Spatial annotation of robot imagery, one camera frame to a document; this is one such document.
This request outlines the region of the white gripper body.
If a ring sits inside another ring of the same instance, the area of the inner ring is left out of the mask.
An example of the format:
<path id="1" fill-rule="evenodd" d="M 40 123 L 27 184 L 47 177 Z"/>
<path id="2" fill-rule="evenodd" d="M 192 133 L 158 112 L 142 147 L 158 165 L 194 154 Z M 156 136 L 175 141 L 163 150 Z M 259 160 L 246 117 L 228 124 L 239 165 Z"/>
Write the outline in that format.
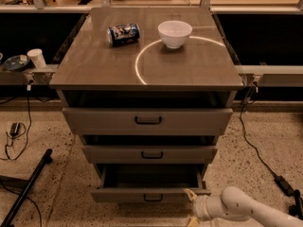
<path id="1" fill-rule="evenodd" d="M 230 221 L 246 221 L 249 219 L 244 214 L 235 214 L 228 210 L 220 196 L 201 195 L 194 197 L 192 212 L 196 218 L 202 221 L 210 221 L 215 218 Z"/>

